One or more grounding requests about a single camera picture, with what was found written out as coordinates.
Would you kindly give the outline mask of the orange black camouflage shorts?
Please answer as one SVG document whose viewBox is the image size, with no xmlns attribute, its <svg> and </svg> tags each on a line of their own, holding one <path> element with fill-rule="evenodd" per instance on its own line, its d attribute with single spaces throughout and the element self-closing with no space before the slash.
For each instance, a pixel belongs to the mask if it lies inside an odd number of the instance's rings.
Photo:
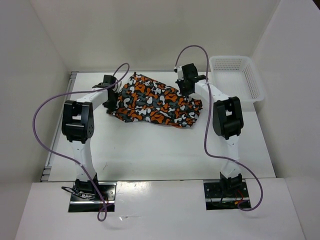
<svg viewBox="0 0 320 240">
<path fill-rule="evenodd" d="M 191 128 L 202 109 L 200 99 L 135 72 L 120 89 L 115 109 L 107 113 L 125 123 L 148 122 L 181 129 Z"/>
</svg>

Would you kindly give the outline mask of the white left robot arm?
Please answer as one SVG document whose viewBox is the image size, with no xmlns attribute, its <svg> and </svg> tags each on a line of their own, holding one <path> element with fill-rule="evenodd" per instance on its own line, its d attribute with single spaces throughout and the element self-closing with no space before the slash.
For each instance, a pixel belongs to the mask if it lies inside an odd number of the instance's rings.
<svg viewBox="0 0 320 240">
<path fill-rule="evenodd" d="M 70 192 L 79 198 L 94 200 L 99 197 L 100 187 L 91 153 L 94 110 L 103 106 L 114 111 L 120 86 L 115 76 L 104 75 L 103 81 L 94 85 L 91 92 L 64 103 L 61 131 L 70 142 L 76 160 L 76 180 Z"/>
</svg>

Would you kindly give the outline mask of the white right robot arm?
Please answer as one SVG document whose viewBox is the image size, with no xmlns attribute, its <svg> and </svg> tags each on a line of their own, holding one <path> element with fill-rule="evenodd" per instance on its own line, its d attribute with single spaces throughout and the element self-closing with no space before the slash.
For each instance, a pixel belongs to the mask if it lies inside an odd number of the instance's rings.
<svg viewBox="0 0 320 240">
<path fill-rule="evenodd" d="M 239 161 L 239 138 L 244 127 L 241 101 L 222 93 L 209 82 L 205 75 L 199 75 L 193 63 L 174 67 L 180 92 L 189 96 L 201 96 L 209 104 L 208 116 L 215 134 L 226 145 L 226 160 L 220 171 L 219 191 L 221 198 L 232 196 L 242 185 Z"/>
</svg>

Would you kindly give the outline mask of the white perforated plastic basket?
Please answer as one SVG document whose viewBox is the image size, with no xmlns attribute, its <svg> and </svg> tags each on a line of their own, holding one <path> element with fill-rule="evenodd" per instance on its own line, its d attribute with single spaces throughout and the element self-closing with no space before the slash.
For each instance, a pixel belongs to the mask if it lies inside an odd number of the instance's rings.
<svg viewBox="0 0 320 240">
<path fill-rule="evenodd" d="M 243 103 L 264 100 L 262 80 L 250 57 L 212 56 L 209 58 L 209 66 L 213 84 L 224 94 L 237 96 Z"/>
</svg>

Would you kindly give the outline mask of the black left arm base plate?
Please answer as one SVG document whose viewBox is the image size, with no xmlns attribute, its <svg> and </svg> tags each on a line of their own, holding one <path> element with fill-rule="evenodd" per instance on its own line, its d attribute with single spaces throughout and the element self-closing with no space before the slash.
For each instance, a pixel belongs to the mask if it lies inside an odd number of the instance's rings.
<svg viewBox="0 0 320 240">
<path fill-rule="evenodd" d="M 107 211 L 114 212 L 117 183 L 99 182 L 98 187 L 106 202 Z M 62 186 L 61 188 L 71 194 L 68 207 L 69 213 L 98 212 L 103 207 L 103 202 L 97 193 L 93 194 L 76 190 L 75 186 Z"/>
</svg>

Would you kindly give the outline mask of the aluminium table edge rail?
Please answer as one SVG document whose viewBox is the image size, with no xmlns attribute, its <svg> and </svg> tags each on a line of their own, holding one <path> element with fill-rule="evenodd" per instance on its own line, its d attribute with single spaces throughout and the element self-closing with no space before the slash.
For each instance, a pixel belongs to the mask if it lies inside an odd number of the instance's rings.
<svg viewBox="0 0 320 240">
<path fill-rule="evenodd" d="M 68 85 L 67 85 L 67 89 L 66 89 L 67 92 L 73 90 L 77 74 L 78 74 L 78 71 L 72 71 L 70 73 Z M 60 135 L 61 135 L 61 124 L 62 124 L 62 118 L 63 118 L 64 104 L 65 104 L 65 101 L 67 101 L 69 98 L 70 98 L 69 95 L 63 96 L 58 122 L 56 124 L 54 135 L 53 135 L 50 147 L 49 147 L 52 151 L 55 151 L 57 149 L 57 143 L 59 142 Z M 40 182 L 44 182 L 44 183 L 49 182 L 49 177 L 50 177 L 53 162 L 54 162 L 54 156 L 55 155 L 52 152 L 50 152 L 50 151 L 48 152 L 47 159 L 46 159 L 46 162 L 45 162 L 42 174 L 41 174 Z"/>
</svg>

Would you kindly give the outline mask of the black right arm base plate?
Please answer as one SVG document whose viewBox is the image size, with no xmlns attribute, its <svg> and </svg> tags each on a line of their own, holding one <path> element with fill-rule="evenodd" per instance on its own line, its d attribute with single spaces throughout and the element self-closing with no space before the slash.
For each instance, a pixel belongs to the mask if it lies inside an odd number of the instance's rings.
<svg viewBox="0 0 320 240">
<path fill-rule="evenodd" d="M 247 183 L 243 180 L 239 188 L 223 193 L 219 180 L 203 182 L 205 205 L 207 211 L 233 210 L 238 205 L 242 209 L 250 209 L 251 202 Z"/>
</svg>

